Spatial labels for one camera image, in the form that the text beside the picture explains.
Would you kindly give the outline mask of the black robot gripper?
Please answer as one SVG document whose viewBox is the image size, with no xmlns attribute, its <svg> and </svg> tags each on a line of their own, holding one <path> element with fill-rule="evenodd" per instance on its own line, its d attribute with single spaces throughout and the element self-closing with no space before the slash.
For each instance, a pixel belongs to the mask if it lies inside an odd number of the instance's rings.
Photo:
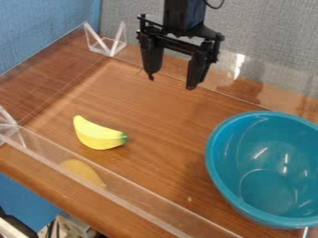
<svg viewBox="0 0 318 238">
<path fill-rule="evenodd" d="M 216 6 L 208 0 L 164 0 L 163 17 L 140 14 L 138 40 L 143 68 L 154 80 L 163 65 L 164 49 L 174 50 L 191 57 L 187 64 L 186 88 L 192 90 L 203 82 L 210 65 L 218 61 L 222 33 L 204 25 L 206 9 L 220 9 L 224 0 Z"/>
</svg>

